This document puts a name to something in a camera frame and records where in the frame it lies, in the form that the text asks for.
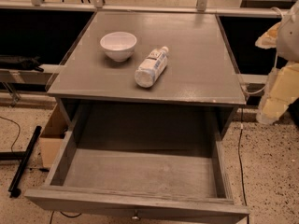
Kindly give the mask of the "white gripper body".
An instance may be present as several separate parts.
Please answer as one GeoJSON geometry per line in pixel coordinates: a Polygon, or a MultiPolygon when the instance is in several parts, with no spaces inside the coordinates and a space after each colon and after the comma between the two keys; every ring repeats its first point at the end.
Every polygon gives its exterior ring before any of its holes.
{"type": "Polygon", "coordinates": [[[277,52],[287,61],[299,61],[299,0],[283,16],[278,27],[277,52]]]}

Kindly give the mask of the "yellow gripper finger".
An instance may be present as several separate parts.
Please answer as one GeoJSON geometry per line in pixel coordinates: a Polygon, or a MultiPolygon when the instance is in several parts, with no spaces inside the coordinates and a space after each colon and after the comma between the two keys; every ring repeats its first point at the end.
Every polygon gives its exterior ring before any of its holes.
{"type": "Polygon", "coordinates": [[[281,22],[274,24],[263,33],[255,42],[255,46],[261,49],[273,49],[277,46],[278,28],[281,22]]]}
{"type": "Polygon", "coordinates": [[[298,98],[299,63],[287,62],[281,69],[273,68],[258,106],[257,121],[261,124],[273,124],[298,98]]]}

